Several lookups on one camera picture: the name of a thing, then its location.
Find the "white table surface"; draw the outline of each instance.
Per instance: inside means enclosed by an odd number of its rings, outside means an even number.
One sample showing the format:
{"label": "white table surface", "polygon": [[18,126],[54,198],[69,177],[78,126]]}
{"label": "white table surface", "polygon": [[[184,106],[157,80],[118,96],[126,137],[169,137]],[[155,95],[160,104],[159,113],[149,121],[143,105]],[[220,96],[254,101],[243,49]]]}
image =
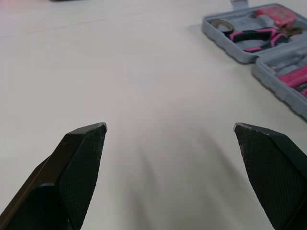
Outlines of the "white table surface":
{"label": "white table surface", "polygon": [[[279,3],[307,16],[306,0]],[[64,134],[106,122],[84,230],[272,230],[233,126],[271,128],[307,152],[307,124],[200,32],[203,16],[229,10],[0,0],[0,211]]]}

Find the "gray plastic case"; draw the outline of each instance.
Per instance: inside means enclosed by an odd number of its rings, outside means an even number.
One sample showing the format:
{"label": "gray plastic case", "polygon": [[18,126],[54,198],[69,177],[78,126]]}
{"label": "gray plastic case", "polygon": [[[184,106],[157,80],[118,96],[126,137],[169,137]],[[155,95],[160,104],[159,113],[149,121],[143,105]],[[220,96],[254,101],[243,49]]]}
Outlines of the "gray plastic case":
{"label": "gray plastic case", "polygon": [[[276,27],[268,16],[262,15],[257,19],[253,17],[254,12],[257,9],[270,6],[284,7],[280,4],[268,4],[204,17],[202,22],[202,32],[238,62],[256,62],[255,66],[252,68],[252,74],[259,79],[265,87],[273,91],[280,100],[286,102],[294,112],[307,120],[307,98],[297,90],[290,88],[278,79],[278,76],[280,75],[284,75],[295,69],[307,66],[307,19],[305,17],[294,12],[297,19],[293,26],[302,27],[305,31],[304,33],[291,37],[288,43],[283,43],[276,47],[256,53],[245,52],[243,49],[254,46],[262,46],[266,43],[265,41],[251,40],[235,44],[220,30],[214,28],[210,24],[212,20],[225,20],[230,22],[235,27],[235,31],[254,30],[263,27]],[[284,68],[282,71],[276,72],[274,69],[270,68],[270,65],[276,65],[278,63],[291,60],[297,55],[306,55],[306,57],[298,62],[298,64],[290,65]]]}
{"label": "gray plastic case", "polygon": [[[288,46],[290,44],[307,39],[307,33],[305,32],[303,34],[291,37],[288,43],[283,43],[278,45],[277,47],[262,50],[256,53],[249,53],[245,52],[243,49],[248,47],[262,46],[265,43],[267,43],[267,41],[252,40],[252,41],[243,41],[235,44],[230,39],[228,39],[221,31],[217,30],[210,24],[210,22],[213,20],[217,19],[224,20],[231,23],[235,27],[235,31],[256,30],[263,27],[276,27],[274,26],[272,19],[270,19],[267,16],[260,16],[258,18],[254,17],[254,12],[256,10],[270,6],[285,7],[281,4],[275,3],[275,4],[268,4],[268,5],[248,8],[240,11],[231,11],[231,12],[217,14],[214,16],[204,17],[202,20],[202,32],[205,35],[207,35],[211,40],[213,40],[219,47],[224,49],[227,54],[229,54],[235,60],[241,63],[255,62],[259,56],[270,53],[279,46]],[[296,23],[293,26],[300,26],[304,29],[304,31],[307,31],[307,19],[301,16],[300,14],[297,14],[296,12],[294,13],[297,16],[297,19]]]}
{"label": "gray plastic case", "polygon": [[[280,63],[287,60],[293,60],[295,56],[305,55],[299,63],[290,65],[281,71],[275,71],[270,65]],[[257,59],[256,64],[252,68],[252,74],[260,80],[260,82],[282,101],[286,102],[289,107],[307,120],[307,98],[300,92],[278,79],[278,76],[287,74],[295,69],[307,66],[307,42],[300,42],[287,47],[277,47],[274,52],[265,57]]]}

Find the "pliers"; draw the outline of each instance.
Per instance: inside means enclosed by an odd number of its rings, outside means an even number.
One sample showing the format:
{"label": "pliers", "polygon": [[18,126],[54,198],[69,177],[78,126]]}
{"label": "pliers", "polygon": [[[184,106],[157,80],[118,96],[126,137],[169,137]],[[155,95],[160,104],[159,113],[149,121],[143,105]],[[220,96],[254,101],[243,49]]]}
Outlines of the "pliers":
{"label": "pliers", "polygon": [[301,27],[282,27],[280,29],[273,27],[266,27],[258,30],[244,30],[236,31],[227,37],[234,43],[242,42],[246,40],[263,40],[270,41],[262,46],[247,48],[244,51],[255,53],[265,49],[275,47],[281,43],[289,41],[290,36],[298,35],[303,32]]}

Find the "tool kit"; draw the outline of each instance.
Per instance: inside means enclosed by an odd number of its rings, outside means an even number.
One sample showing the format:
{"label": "tool kit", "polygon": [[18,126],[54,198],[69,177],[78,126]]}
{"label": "tool kit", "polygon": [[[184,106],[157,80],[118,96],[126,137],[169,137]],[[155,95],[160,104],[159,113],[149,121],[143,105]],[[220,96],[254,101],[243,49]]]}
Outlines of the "tool kit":
{"label": "tool kit", "polygon": [[205,17],[202,32],[307,119],[307,18],[280,4]]}

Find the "pink tool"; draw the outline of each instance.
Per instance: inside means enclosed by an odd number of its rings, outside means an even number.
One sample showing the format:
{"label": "pink tool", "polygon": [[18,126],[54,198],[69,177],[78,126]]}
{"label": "pink tool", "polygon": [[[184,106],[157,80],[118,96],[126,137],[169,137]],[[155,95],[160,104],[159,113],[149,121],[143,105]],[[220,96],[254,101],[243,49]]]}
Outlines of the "pink tool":
{"label": "pink tool", "polygon": [[296,14],[282,6],[261,8],[255,12],[255,18],[263,14],[272,18],[274,24],[279,28],[292,26],[296,21]]}
{"label": "pink tool", "polygon": [[282,75],[279,77],[279,79],[291,88],[304,84],[307,82],[307,66]]}

